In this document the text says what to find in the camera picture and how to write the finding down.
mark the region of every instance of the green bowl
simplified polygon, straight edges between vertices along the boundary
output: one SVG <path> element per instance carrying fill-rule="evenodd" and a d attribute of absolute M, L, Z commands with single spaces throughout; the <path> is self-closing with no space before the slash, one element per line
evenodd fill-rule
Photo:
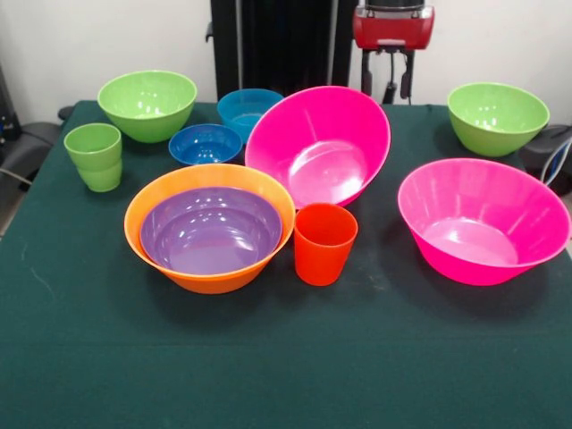
<path fill-rule="evenodd" d="M 450 122 L 461 143 L 483 156 L 519 150 L 548 123 L 543 101 L 523 89 L 500 83 L 470 83 L 447 100 Z"/>
<path fill-rule="evenodd" d="M 189 119 L 197 86 L 171 71 L 135 71 L 107 82 L 97 102 L 111 122 L 134 140 L 170 139 Z"/>

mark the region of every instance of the magenta bowl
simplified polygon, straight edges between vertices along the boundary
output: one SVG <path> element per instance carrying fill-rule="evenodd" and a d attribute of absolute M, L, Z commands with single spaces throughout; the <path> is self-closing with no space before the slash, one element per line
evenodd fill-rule
<path fill-rule="evenodd" d="M 281 235 L 281 217 L 268 201 L 242 189 L 212 187 L 188 190 L 157 205 L 139 237 L 156 264 L 212 275 L 264 259 Z"/>
<path fill-rule="evenodd" d="M 570 240 L 569 213 L 556 194 L 493 161 L 423 165 L 401 184 L 398 205 L 429 265 L 474 286 L 512 279 L 558 255 Z"/>
<path fill-rule="evenodd" d="M 382 169 L 390 150 L 387 116 L 371 98 L 345 87 L 316 87 L 284 98 L 248 139 L 248 167 L 266 172 L 296 208 L 345 206 Z"/>

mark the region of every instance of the orange cup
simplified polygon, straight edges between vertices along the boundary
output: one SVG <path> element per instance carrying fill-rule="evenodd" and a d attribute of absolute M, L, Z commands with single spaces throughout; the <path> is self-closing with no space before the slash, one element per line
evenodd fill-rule
<path fill-rule="evenodd" d="M 312 286 L 328 286 L 338 280 L 358 235 L 358 221 L 334 204 L 302 208 L 294 223 L 296 274 Z"/>

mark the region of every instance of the bowl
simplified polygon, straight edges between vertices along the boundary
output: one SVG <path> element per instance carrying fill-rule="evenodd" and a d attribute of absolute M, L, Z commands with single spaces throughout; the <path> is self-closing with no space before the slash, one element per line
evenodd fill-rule
<path fill-rule="evenodd" d="M 197 87 L 171 71 L 135 71 L 107 82 L 97 95 L 99 107 L 134 140 L 169 139 L 189 119 Z"/>
<path fill-rule="evenodd" d="M 140 240 L 157 264 L 179 273 L 221 274 L 270 255 L 282 236 L 280 215 L 257 194 L 235 188 L 188 190 L 156 206 Z"/>
<path fill-rule="evenodd" d="M 226 163 L 241 149 L 242 141 L 236 132 L 211 123 L 180 130 L 169 141 L 171 156 L 183 165 Z"/>
<path fill-rule="evenodd" d="M 426 261 L 474 286 L 505 282 L 570 240 L 560 199 L 525 172 L 482 159 L 423 165 L 401 184 L 401 215 Z"/>
<path fill-rule="evenodd" d="M 206 187 L 232 187 L 253 192 L 267 200 L 280 214 L 282 236 L 274 251 L 245 268 L 223 274 L 198 275 L 179 273 L 153 262 L 139 239 L 147 214 L 161 202 L 178 193 Z M 225 293 L 239 289 L 255 279 L 268 262 L 282 249 L 294 229 L 294 203 L 288 191 L 263 172 L 235 164 L 203 164 L 184 167 L 155 179 L 130 202 L 123 223 L 125 237 L 135 254 L 147 264 L 187 290 L 199 293 Z"/>
<path fill-rule="evenodd" d="M 269 89 L 239 89 L 221 98 L 216 110 L 223 124 L 238 132 L 246 144 L 260 117 L 282 99 L 283 96 Z"/>
<path fill-rule="evenodd" d="M 381 170 L 390 141 L 387 116 L 371 97 L 345 87 L 316 87 L 284 98 L 263 116 L 245 160 L 282 183 L 296 208 L 345 206 Z"/>
<path fill-rule="evenodd" d="M 543 101 L 523 89 L 500 83 L 470 83 L 447 101 L 453 130 L 461 143 L 482 156 L 519 150 L 548 123 Z"/>

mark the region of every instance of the cup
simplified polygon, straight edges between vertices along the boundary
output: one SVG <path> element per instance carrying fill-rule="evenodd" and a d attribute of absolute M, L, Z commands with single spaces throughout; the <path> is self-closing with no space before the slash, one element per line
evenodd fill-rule
<path fill-rule="evenodd" d="M 88 188 L 94 192 L 107 192 L 119 186 L 122 134 L 113 125 L 82 125 L 65 136 L 63 145 Z"/>
<path fill-rule="evenodd" d="M 329 286 L 340 277 L 358 235 L 358 221 L 334 204 L 311 204 L 296 214 L 296 274 L 312 286 Z"/>

